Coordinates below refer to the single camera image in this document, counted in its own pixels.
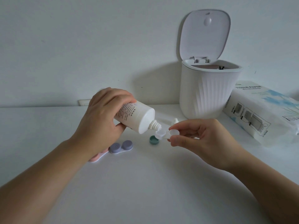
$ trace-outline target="wall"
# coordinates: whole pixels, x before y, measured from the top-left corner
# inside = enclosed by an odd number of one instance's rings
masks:
[[[299,98],[299,0],[0,0],[0,107],[77,105],[102,87],[178,103],[182,19],[222,9],[221,59]]]

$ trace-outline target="purple cap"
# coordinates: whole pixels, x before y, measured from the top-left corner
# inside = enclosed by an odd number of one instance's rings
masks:
[[[126,140],[123,142],[122,147],[123,147],[123,150],[126,150],[126,151],[131,150],[133,148],[133,142],[130,140]]]
[[[121,145],[119,143],[114,143],[110,146],[111,153],[118,153],[121,151]]]

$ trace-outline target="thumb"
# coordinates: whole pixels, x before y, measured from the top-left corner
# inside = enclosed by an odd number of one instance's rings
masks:
[[[172,147],[180,146],[192,152],[201,146],[201,142],[199,139],[189,138],[181,135],[171,136],[170,142]]]
[[[116,133],[120,136],[126,129],[126,125],[119,123],[115,126],[116,128]]]

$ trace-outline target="forearm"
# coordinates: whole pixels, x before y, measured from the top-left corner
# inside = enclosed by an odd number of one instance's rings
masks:
[[[69,141],[0,188],[0,223],[40,223],[90,155]]]
[[[254,195],[276,223],[299,223],[299,186],[247,153],[230,171]]]

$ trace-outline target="white trash can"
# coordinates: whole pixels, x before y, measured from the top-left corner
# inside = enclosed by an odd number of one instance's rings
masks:
[[[221,10],[193,11],[184,22],[180,107],[186,118],[217,118],[243,70],[218,60],[229,30],[230,17]]]

